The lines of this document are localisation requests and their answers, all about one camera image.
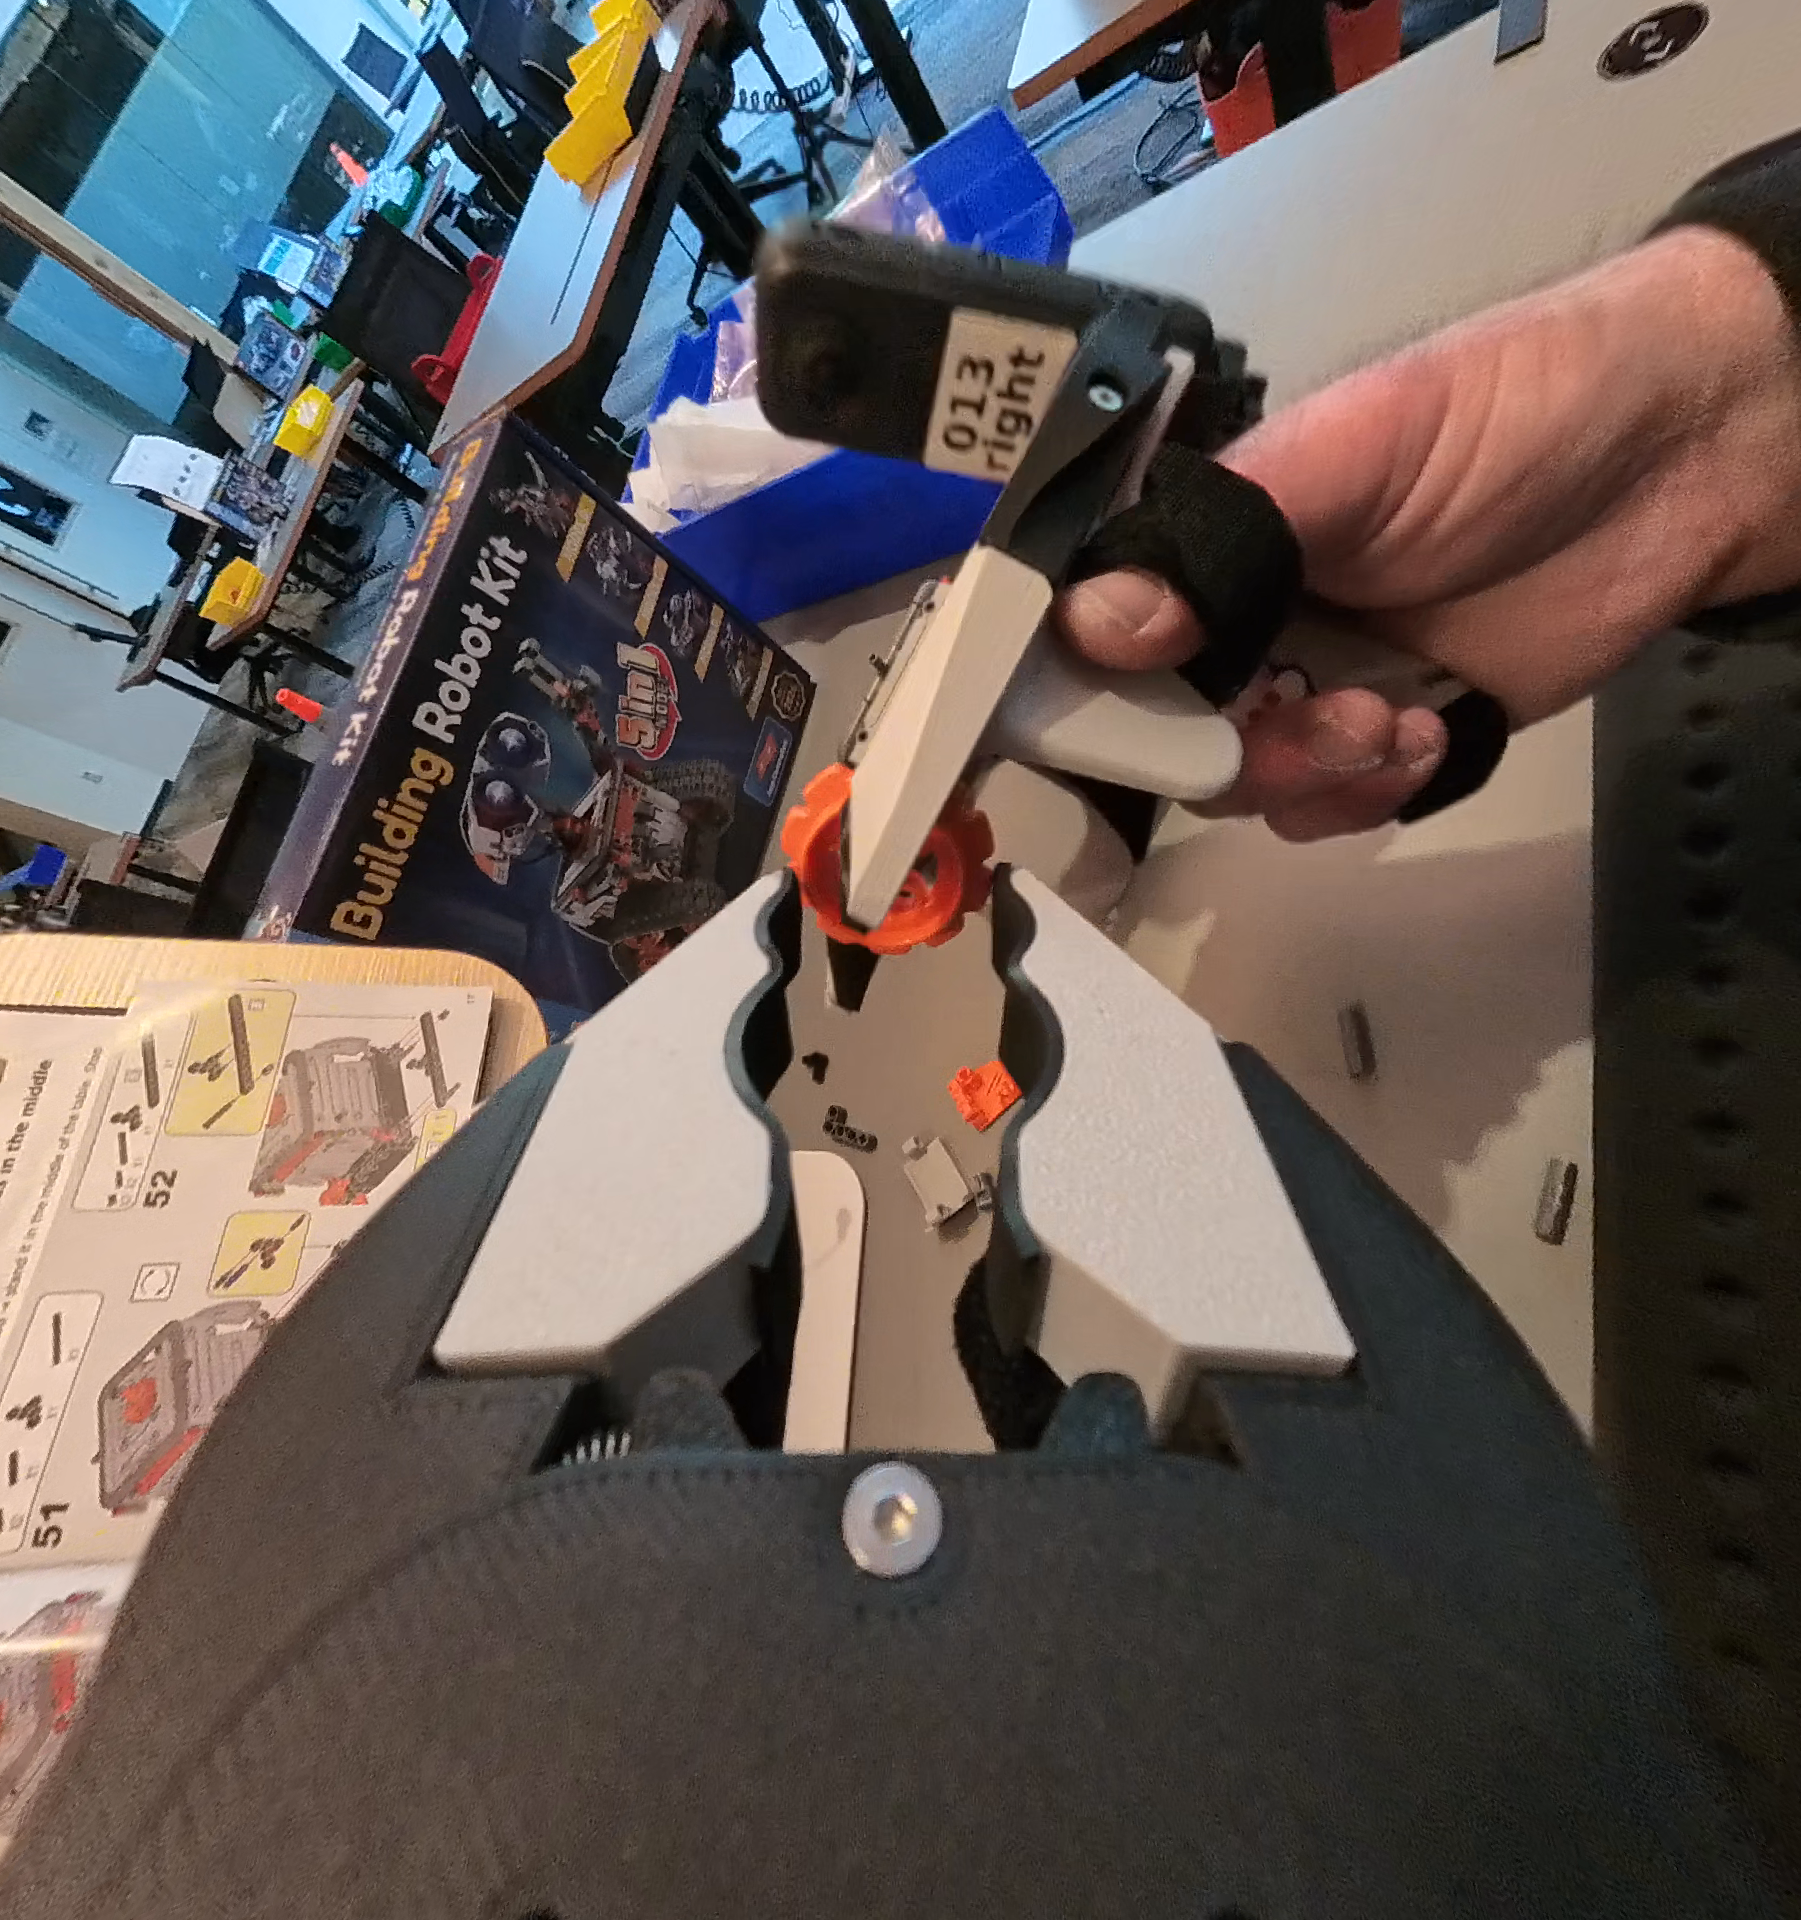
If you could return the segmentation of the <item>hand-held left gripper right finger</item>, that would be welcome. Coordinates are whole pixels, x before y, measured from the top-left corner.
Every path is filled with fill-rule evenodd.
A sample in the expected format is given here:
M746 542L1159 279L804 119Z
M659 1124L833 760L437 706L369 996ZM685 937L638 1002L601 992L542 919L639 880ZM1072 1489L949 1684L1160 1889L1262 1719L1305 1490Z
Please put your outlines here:
M1343 1315L1213 1029L1052 887L998 870L990 1332L1060 1382L1120 1377L1150 1429L1198 1378L1342 1381Z

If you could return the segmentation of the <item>orange sprocket wheel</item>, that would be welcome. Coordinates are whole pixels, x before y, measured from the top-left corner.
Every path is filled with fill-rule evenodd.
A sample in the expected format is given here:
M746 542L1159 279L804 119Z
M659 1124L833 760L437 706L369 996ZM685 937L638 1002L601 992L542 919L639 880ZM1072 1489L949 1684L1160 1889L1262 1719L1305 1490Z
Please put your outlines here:
M953 796L915 853L885 919L872 930L857 930L843 911L843 815L851 780L845 764L825 768L806 784L780 829L799 901L819 934L836 947L879 959L949 943L990 892L994 835L988 820L964 794Z

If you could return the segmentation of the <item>clear plastic parts bags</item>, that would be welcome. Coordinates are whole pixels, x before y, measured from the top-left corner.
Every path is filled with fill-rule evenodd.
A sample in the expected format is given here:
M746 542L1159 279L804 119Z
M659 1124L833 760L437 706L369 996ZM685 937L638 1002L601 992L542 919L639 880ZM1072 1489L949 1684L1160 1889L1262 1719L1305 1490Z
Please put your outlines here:
M926 243L949 238L893 132L874 138L830 220ZM754 286L740 286L731 300L734 315L713 323L699 339L715 350L711 396L674 398L648 424L646 459L630 480L626 502L651 532L671 532L830 454L780 434L764 419Z

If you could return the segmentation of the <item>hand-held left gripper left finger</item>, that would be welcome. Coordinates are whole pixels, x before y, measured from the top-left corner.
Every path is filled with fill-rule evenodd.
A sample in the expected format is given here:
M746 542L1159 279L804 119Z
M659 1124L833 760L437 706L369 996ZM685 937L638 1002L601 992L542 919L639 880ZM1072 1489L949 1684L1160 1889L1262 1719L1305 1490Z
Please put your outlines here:
M588 1377L632 1405L666 1369L782 1421L801 1306L792 1066L801 908L757 880L555 1047L534 1127L434 1338L463 1378Z

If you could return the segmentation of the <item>wooden background desk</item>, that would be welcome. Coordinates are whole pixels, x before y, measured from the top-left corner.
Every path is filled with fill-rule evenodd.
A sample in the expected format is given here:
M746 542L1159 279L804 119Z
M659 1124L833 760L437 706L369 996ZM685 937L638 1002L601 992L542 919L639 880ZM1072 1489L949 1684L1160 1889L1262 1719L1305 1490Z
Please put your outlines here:
M655 57L646 120L583 186L538 169L440 410L430 454L543 391L589 413L614 378L719 99L719 2L676 4Z

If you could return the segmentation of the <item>dark blue robot kit box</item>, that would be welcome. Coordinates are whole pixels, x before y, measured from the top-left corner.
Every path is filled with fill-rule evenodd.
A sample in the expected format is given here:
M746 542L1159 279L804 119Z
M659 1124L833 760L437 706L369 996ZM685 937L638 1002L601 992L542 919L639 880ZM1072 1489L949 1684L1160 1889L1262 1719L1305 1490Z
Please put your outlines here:
M513 416L437 484L243 935L436 947L566 1036L775 863L817 684Z

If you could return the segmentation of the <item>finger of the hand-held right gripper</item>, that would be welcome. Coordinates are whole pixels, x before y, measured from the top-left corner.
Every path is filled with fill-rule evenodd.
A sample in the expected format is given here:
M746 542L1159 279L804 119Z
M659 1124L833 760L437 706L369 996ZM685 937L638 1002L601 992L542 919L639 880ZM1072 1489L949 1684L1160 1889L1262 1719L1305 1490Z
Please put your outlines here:
M851 765L843 806L843 919L881 925L994 710L1042 632L1052 586L978 545L960 564Z

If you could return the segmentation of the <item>person's right hand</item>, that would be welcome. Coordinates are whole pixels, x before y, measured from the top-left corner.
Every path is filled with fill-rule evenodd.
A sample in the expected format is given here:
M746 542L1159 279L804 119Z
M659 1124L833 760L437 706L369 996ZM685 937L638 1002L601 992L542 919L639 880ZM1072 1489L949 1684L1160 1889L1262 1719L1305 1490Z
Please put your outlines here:
M1801 323L1677 227L1261 423L1219 463L1329 618L1523 732L1654 637L1801 588Z

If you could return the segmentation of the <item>white instruction booklet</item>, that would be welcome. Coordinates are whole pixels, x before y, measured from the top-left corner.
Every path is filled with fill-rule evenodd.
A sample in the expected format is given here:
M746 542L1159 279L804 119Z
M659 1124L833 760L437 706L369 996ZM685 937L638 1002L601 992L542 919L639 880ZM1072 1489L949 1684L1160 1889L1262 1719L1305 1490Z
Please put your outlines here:
M94 1079L0 1384L0 1857L243 1375L467 1120L486 989L142 993Z

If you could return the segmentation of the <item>blue plastic bin with bags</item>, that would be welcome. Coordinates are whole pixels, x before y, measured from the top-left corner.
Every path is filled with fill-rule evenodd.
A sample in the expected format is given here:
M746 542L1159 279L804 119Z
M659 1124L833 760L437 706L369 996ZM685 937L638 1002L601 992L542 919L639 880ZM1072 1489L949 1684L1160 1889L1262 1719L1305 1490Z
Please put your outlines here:
M1005 108L970 117L911 162L947 227L945 243L1034 267L1068 262L1074 223ZM731 294L705 328L672 344L650 421L674 398L711 396L715 350L699 339L733 315ZM646 432L634 472L644 459ZM994 497L997 487L981 479L830 449L810 469L657 534L731 607L767 622L961 554Z

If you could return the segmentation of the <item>yellow parts bin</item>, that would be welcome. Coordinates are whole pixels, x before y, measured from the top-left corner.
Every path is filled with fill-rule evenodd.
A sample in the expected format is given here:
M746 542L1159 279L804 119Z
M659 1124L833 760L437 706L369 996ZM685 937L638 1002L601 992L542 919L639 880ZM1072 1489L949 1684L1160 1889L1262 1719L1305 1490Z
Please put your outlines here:
M592 6L592 39L566 60L566 125L547 151L547 167L581 194L622 154L646 124L661 79L661 19L648 2Z

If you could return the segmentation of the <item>black dimpled chair seat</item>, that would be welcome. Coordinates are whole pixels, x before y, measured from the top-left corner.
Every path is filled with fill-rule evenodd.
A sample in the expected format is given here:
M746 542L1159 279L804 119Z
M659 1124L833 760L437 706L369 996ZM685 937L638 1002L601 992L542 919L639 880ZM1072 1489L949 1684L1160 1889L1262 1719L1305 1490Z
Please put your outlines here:
M1801 1916L1801 637L1593 710L1593 1429Z

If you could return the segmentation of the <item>grey curved panel part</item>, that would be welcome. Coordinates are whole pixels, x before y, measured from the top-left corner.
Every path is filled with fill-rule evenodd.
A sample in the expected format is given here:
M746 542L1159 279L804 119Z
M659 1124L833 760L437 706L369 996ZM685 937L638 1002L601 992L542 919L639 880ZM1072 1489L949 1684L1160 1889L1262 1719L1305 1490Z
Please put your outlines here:
M945 1139L907 1137L897 1156L929 1230L945 1232L966 1219L994 1215L994 1176L966 1174Z

